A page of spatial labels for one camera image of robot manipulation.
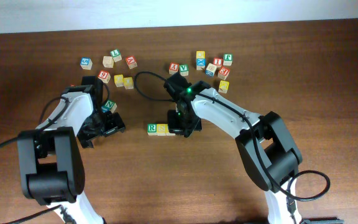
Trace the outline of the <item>yellow S wooden block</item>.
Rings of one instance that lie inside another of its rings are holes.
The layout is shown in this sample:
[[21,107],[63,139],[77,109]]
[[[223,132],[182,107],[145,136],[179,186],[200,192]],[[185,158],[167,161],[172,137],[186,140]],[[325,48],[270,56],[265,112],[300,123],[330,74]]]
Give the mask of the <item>yellow S wooden block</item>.
[[165,136],[167,133],[167,125],[166,124],[157,124],[157,135]]

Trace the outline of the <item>green R wooden block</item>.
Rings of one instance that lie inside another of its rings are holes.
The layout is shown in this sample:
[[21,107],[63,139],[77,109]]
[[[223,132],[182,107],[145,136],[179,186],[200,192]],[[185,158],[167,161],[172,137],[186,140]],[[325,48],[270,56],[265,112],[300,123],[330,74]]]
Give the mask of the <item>green R wooden block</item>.
[[157,124],[151,123],[147,125],[147,134],[149,136],[156,136],[157,135]]

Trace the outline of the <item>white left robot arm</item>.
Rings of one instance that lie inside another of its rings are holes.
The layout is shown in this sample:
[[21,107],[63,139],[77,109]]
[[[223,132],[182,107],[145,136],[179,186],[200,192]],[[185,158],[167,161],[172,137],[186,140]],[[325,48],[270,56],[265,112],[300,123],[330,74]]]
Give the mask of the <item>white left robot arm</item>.
[[85,194],[80,147],[125,130],[118,113],[104,112],[105,84],[65,89],[52,114],[35,129],[18,135],[24,196],[56,211],[65,223],[105,223]]

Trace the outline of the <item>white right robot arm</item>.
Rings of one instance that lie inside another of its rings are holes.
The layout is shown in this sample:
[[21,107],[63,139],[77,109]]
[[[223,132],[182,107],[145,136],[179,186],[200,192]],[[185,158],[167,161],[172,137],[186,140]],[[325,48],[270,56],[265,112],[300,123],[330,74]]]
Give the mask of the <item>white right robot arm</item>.
[[328,192],[331,183],[324,177],[324,189],[310,197],[295,194],[296,180],[304,173],[298,166],[302,155],[281,117],[273,111],[265,116],[247,111],[223,98],[205,82],[164,85],[178,113],[180,134],[188,137],[205,119],[234,138],[244,169],[253,183],[264,191],[268,223],[342,223],[338,218],[316,220],[301,217],[297,203],[309,202]]

